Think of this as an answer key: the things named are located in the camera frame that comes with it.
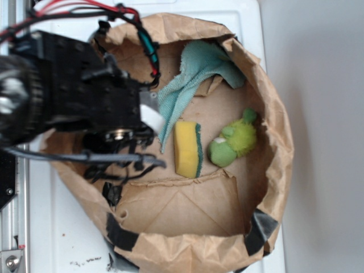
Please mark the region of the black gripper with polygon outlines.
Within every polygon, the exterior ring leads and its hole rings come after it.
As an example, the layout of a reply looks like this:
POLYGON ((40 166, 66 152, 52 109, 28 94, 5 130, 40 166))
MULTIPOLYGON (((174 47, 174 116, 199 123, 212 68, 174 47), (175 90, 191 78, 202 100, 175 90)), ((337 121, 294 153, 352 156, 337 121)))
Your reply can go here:
POLYGON ((105 66, 83 74, 87 83, 106 83, 93 95, 97 105, 90 109, 93 127, 86 130, 82 143, 98 154, 117 154, 127 147, 150 146, 164 126, 159 113, 158 94, 118 68, 113 55, 104 56, 105 66))

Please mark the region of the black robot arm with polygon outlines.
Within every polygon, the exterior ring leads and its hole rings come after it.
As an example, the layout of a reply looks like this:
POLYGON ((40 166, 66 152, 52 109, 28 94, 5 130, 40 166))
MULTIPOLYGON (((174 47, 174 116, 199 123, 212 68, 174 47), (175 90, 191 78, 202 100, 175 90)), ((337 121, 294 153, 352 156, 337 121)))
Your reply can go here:
POLYGON ((114 152, 150 145, 164 123, 156 93, 89 43, 35 31, 1 57, 3 147, 54 129, 82 132, 88 149, 114 152))

